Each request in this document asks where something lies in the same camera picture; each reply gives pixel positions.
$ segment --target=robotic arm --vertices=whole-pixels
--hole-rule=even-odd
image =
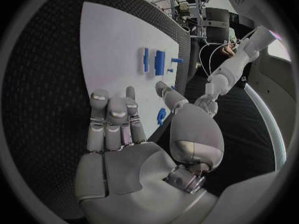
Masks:
[[[225,60],[209,77],[205,94],[195,101],[195,105],[204,109],[211,117],[218,111],[216,100],[219,95],[227,94],[241,78],[245,66],[259,57],[259,51],[265,49],[275,38],[269,30],[260,26],[250,39],[241,42],[236,54]]]

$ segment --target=blue object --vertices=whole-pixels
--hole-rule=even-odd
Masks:
[[[166,116],[166,110],[165,108],[161,108],[157,116],[158,124],[160,126],[163,124],[163,120],[165,119],[165,116]]]
[[[164,75],[164,65],[165,65],[165,52],[157,51],[156,57],[154,58],[154,69],[156,76]]]
[[[171,62],[176,62],[176,63],[183,63],[184,59],[180,59],[180,58],[172,58]]]
[[[149,72],[149,49],[148,48],[145,48],[144,66],[145,66],[145,72]]]

